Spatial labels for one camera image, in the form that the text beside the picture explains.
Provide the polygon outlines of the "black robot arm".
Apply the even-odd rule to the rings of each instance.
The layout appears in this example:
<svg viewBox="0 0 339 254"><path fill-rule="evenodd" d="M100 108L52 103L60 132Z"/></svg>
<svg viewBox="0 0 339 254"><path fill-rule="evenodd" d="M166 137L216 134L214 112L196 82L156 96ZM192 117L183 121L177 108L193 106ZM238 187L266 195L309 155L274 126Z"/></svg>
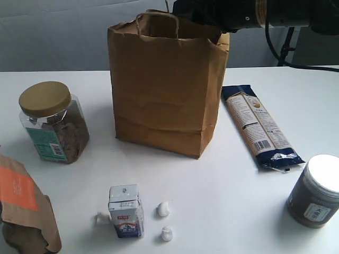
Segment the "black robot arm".
<svg viewBox="0 0 339 254"><path fill-rule="evenodd" d="M173 15L211 25L222 32L272 27L309 27L321 35L338 35L338 1L214 0L175 1Z"/></svg>

